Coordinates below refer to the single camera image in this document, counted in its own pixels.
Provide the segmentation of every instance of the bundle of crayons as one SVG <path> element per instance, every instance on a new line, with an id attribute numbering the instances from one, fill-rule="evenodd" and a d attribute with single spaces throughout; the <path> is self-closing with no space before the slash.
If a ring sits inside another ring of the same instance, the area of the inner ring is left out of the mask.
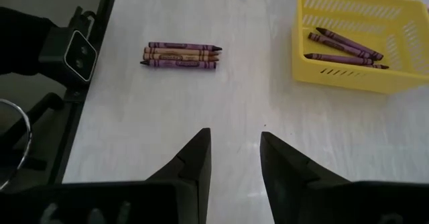
<path id="1" fill-rule="evenodd" d="M 222 48 L 211 45 L 149 42 L 140 64 L 162 68 L 216 69 Z"/>
<path id="2" fill-rule="evenodd" d="M 376 60 L 381 60 L 383 55 L 375 50 L 369 49 L 365 46 L 362 46 L 359 43 L 356 43 L 344 36 L 340 36 L 332 31 L 327 29 L 317 27 L 317 31 L 319 31 L 322 35 L 310 33 L 308 38 L 310 40 L 314 40 L 315 42 L 324 44 L 325 46 L 329 46 L 331 48 L 335 48 L 342 52 L 346 52 L 348 54 L 357 56 L 357 57 L 347 57 L 347 56 L 333 56 L 327 54 L 315 54 L 309 53 L 304 56 L 308 59 L 313 60 L 324 60 L 329 62 L 337 62 L 343 64 L 352 64 L 357 66 L 366 66 L 371 68 L 378 69 L 388 69 L 388 66 L 382 64 L 374 64 Z"/>

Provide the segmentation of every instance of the floor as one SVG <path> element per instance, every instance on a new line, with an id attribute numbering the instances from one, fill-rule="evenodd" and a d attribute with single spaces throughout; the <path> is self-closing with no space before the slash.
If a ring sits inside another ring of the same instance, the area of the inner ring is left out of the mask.
<path id="1" fill-rule="evenodd" d="M 67 26 L 74 10 L 81 6 L 84 10 L 97 11 L 100 0 L 0 0 L 0 6 L 9 7 L 24 13 L 47 17 L 56 25 Z M 18 104 L 25 111 L 31 109 L 45 94 L 53 92 L 61 97 L 65 88 L 42 75 L 21 76 L 8 74 L 0 76 L 0 98 Z M 0 132 L 5 131 L 11 121 L 11 111 L 0 111 Z M 7 191 L 17 191 L 47 181 L 55 153 L 64 130 L 68 109 L 59 112 L 49 110 L 34 125 L 34 144 L 31 155 L 48 161 L 45 172 L 22 170 L 13 180 Z"/>

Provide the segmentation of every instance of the table surface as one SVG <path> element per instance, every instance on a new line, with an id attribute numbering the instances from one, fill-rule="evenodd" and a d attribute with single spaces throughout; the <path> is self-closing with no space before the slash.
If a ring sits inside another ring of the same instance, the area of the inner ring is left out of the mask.
<path id="1" fill-rule="evenodd" d="M 64 182 L 144 180 L 212 130 L 207 223 L 272 223 L 270 131 L 349 180 L 429 182 L 429 88 L 380 95 L 296 82 L 296 0 L 116 0 Z M 149 41 L 223 47 L 216 71 L 154 69 Z"/>

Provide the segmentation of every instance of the crayon tip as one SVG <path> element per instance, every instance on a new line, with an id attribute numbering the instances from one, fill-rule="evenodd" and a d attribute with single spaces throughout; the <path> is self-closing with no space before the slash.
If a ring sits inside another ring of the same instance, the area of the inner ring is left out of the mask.
<path id="1" fill-rule="evenodd" d="M 316 30 L 322 34 L 324 34 L 326 32 L 326 29 L 321 28 L 321 27 L 316 27 Z"/>

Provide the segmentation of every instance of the black frame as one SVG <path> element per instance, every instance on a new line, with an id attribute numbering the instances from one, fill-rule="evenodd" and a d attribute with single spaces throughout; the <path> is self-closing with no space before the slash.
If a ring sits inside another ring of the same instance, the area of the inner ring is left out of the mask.
<path id="1" fill-rule="evenodd" d="M 100 52 L 114 2 L 115 0 L 100 0 L 99 8 L 97 9 L 97 20 L 94 22 L 93 29 L 88 39 L 97 52 Z M 82 115 L 88 88 L 89 85 L 83 89 L 67 89 L 66 91 L 64 102 L 66 104 L 66 109 L 69 109 L 69 114 L 51 169 L 48 184 L 62 182 L 68 157 L 72 150 L 74 136 L 78 129 L 80 116 Z"/>

